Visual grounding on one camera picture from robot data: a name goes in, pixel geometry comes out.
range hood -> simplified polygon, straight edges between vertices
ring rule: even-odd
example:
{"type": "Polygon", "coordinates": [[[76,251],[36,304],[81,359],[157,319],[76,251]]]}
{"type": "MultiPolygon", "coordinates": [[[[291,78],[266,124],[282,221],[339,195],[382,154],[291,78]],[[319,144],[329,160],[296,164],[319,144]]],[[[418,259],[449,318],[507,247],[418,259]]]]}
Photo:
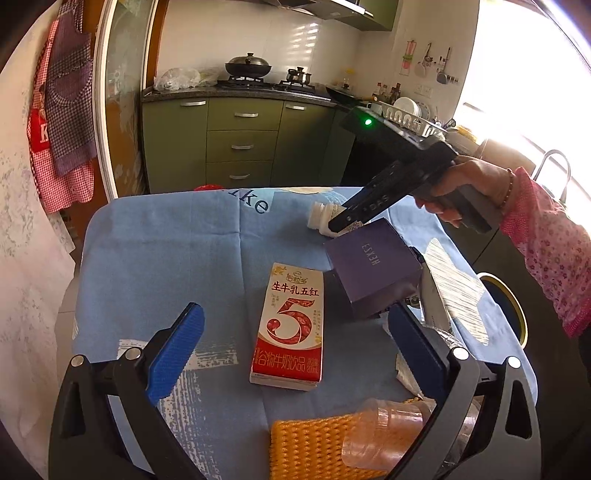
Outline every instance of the range hood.
{"type": "Polygon", "coordinates": [[[365,13],[365,8],[347,0],[264,0],[264,2],[314,15],[323,20],[339,20],[365,13]]]}

drawer handle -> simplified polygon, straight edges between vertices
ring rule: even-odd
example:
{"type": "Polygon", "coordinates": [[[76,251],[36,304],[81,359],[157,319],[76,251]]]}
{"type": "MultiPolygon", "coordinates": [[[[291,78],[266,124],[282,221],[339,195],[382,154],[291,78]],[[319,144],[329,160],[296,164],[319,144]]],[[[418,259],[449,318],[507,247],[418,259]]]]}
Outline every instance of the drawer handle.
{"type": "Polygon", "coordinates": [[[205,105],[207,102],[205,100],[201,100],[200,102],[184,102],[181,103],[181,106],[201,106],[205,105]]]}

product label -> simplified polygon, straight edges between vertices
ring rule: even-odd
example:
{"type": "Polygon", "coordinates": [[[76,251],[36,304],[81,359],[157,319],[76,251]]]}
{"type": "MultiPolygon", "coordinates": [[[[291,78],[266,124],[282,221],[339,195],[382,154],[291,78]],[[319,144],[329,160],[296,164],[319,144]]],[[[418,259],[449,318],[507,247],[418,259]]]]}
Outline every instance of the product label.
{"type": "Polygon", "coordinates": [[[31,150],[35,153],[49,148],[49,134],[45,112],[34,108],[31,110],[31,150]]]}
{"type": "Polygon", "coordinates": [[[252,372],[300,381],[320,381],[323,313],[321,271],[273,264],[252,372]]]}

blue tablecloth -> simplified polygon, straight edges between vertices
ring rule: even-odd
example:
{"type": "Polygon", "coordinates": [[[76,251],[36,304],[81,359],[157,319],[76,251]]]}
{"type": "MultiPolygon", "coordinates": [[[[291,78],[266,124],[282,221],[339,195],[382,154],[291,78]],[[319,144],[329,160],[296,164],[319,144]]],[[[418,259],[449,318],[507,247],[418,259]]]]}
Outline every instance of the blue tablecloth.
{"type": "MultiPolygon", "coordinates": [[[[92,362],[114,359],[170,326],[188,302],[201,304],[205,333],[160,410],[208,479],[268,478],[269,428],[276,420],[351,413],[369,397],[408,398],[396,380],[397,349],[380,322],[353,321],[329,309],[323,379],[315,390],[248,380],[273,262],[328,270],[328,239],[306,227],[311,205],[342,203],[357,191],[187,192],[127,197],[103,207],[86,234],[75,353],[92,362]]],[[[411,198],[382,216],[421,252],[437,238],[455,266],[475,277],[436,217],[411,198]]],[[[485,292],[478,309],[488,345],[455,322],[458,334],[477,358],[519,357],[535,398],[534,373],[500,308],[485,292]]],[[[113,411],[134,462],[148,469],[120,404],[113,402],[113,411]]]]}

number 5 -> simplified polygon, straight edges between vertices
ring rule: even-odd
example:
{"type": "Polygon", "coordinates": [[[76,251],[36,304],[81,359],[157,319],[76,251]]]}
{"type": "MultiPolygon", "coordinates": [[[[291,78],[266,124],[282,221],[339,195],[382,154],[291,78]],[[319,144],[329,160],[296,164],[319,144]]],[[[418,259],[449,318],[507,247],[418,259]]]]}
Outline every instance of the number 5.
{"type": "Polygon", "coordinates": [[[277,310],[277,313],[279,315],[288,315],[292,317],[298,323],[298,332],[291,338],[278,337],[275,335],[275,331],[281,326],[281,321],[278,319],[271,319],[267,322],[267,332],[270,337],[285,345],[295,345],[296,343],[306,340],[312,331],[312,322],[305,313],[299,312],[298,310],[290,310],[290,308],[294,303],[302,307],[311,307],[314,302],[315,300],[287,299],[281,308],[277,310]]]}

